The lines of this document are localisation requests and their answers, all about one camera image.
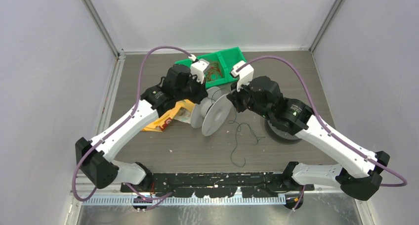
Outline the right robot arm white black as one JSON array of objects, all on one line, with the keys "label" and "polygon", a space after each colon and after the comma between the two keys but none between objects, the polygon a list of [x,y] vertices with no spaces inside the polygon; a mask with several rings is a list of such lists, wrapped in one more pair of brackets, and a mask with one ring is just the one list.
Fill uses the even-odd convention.
[{"label": "right robot arm white black", "polygon": [[284,97],[278,83],[267,76],[257,77],[247,85],[233,83],[230,90],[227,99],[238,113],[252,111],[276,130],[314,145],[336,161],[335,165],[289,162],[282,173],[284,188],[292,191],[306,184],[339,187],[362,201],[379,190],[383,169],[377,163],[387,166],[387,153],[369,151],[328,127],[323,119],[316,118],[312,107]]}]

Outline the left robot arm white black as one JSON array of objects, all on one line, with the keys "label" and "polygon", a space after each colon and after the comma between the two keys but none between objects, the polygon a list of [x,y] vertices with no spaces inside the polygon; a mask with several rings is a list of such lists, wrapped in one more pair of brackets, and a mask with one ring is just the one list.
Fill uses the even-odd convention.
[{"label": "left robot arm white black", "polygon": [[203,60],[190,67],[174,64],[156,86],[149,87],[139,100],[112,126],[87,140],[75,143],[78,169],[103,189],[114,182],[131,183],[139,192],[151,188],[152,180],[138,163],[123,163],[114,158],[142,129],[173,109],[177,102],[200,103],[208,96],[205,73],[209,64]]}]

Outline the white plastic cable spool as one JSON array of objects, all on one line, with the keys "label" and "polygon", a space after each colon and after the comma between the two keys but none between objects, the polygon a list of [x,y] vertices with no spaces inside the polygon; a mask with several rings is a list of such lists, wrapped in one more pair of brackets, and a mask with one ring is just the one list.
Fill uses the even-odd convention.
[{"label": "white plastic cable spool", "polygon": [[204,136],[215,133],[225,122],[232,108],[227,94],[219,87],[207,89],[208,96],[200,104],[195,104],[191,113],[190,125],[201,129]]}]

